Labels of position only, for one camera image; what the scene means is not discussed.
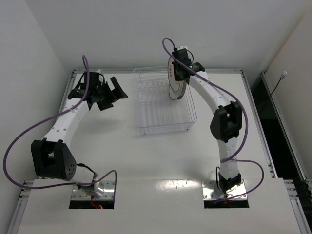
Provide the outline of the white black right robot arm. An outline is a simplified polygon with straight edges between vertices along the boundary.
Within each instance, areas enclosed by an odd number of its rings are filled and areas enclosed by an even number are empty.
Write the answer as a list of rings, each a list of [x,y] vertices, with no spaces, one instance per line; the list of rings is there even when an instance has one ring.
[[[210,131],[219,147],[220,169],[217,179],[219,190],[226,193],[241,183],[241,174],[235,156],[237,137],[242,128],[242,108],[236,101],[230,101],[209,81],[205,68],[192,63],[185,46],[174,47],[173,79],[194,88],[213,112]]]

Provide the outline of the dark green rimmed plate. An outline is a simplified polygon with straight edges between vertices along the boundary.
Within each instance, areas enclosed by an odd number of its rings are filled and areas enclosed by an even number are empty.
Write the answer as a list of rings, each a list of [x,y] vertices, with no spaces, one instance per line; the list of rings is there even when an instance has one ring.
[[[186,90],[186,87],[187,87],[187,83],[185,81],[182,82],[182,88],[180,90],[180,94],[178,96],[178,100],[182,99],[184,94],[185,94],[185,90]]]

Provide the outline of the white plate flower outline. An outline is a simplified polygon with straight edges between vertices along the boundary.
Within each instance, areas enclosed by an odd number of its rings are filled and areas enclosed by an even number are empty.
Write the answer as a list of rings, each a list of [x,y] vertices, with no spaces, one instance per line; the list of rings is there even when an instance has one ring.
[[[185,83],[183,81],[169,82],[169,97],[171,100],[180,100],[185,93]]]

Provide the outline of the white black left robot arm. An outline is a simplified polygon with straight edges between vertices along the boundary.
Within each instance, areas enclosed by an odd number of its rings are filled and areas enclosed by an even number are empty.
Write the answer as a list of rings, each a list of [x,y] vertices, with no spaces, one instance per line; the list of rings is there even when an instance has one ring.
[[[64,113],[41,140],[34,140],[31,144],[37,176],[72,182],[91,197],[100,197],[104,193],[103,183],[96,172],[76,162],[70,143],[83,117],[94,104],[103,111],[112,108],[114,102],[128,98],[115,77],[110,81],[113,89],[99,72],[82,74],[66,99]]]

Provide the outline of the orange sunburst plate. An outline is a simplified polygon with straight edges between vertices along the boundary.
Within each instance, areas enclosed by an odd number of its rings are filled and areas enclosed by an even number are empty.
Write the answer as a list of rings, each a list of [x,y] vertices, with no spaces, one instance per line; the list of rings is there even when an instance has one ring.
[[[177,93],[180,90],[181,82],[175,79],[174,60],[171,57],[168,59],[167,72],[169,85]]]

